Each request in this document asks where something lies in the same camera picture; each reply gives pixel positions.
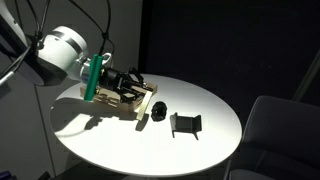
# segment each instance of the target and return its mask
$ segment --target black chair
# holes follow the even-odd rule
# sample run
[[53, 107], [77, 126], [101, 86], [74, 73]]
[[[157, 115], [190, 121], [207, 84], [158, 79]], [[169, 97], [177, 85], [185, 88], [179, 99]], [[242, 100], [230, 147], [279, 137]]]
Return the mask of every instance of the black chair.
[[[233, 167], [242, 149], [260, 150], [254, 168]], [[260, 96], [251, 110], [242, 142], [231, 158], [229, 180], [320, 179], [320, 107]]]

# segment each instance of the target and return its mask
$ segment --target black phone holder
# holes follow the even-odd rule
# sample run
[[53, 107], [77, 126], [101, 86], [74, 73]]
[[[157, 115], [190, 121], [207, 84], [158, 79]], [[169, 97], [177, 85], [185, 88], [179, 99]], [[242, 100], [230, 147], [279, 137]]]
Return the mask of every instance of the black phone holder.
[[192, 133], [197, 140], [197, 132], [202, 130], [201, 115], [196, 117], [178, 116], [178, 113], [170, 116], [172, 136], [174, 132]]

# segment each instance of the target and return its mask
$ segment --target gray floor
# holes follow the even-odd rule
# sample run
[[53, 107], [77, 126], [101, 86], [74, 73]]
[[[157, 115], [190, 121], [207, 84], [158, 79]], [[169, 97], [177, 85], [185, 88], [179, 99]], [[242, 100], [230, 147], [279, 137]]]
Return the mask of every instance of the gray floor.
[[[201, 173], [174, 177], [174, 178], [159, 178], [162, 180], [222, 180], [224, 175], [226, 162], [203, 171]], [[75, 167], [62, 173], [54, 178], [54, 180], [121, 180], [126, 175], [111, 172], [105, 169], [95, 167], [87, 162], [81, 162]]]

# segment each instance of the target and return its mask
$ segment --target wooden block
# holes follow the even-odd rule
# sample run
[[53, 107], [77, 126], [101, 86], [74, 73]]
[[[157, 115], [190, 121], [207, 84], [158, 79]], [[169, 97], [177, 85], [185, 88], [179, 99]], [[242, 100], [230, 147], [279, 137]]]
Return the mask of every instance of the wooden block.
[[[147, 83], [148, 87], [153, 89], [152, 96], [157, 93], [158, 86]], [[86, 92], [86, 85], [80, 87], [80, 96], [84, 97], [84, 94]], [[135, 90], [139, 92], [146, 93], [147, 90], [139, 88], [139, 87], [133, 87]], [[100, 88], [99, 92], [93, 97], [93, 102], [98, 103], [104, 103], [109, 106], [115, 107], [121, 111], [125, 112], [134, 112], [142, 103], [143, 97], [139, 97], [137, 100], [131, 102], [131, 103], [120, 103], [120, 96], [113, 91], [110, 91], [108, 89]]]

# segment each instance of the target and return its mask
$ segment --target chair backrest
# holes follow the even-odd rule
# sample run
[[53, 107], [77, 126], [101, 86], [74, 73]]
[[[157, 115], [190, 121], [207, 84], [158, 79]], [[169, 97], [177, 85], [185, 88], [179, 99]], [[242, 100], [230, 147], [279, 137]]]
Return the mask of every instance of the chair backrest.
[[242, 143], [320, 169], [320, 107], [260, 96], [251, 110]]

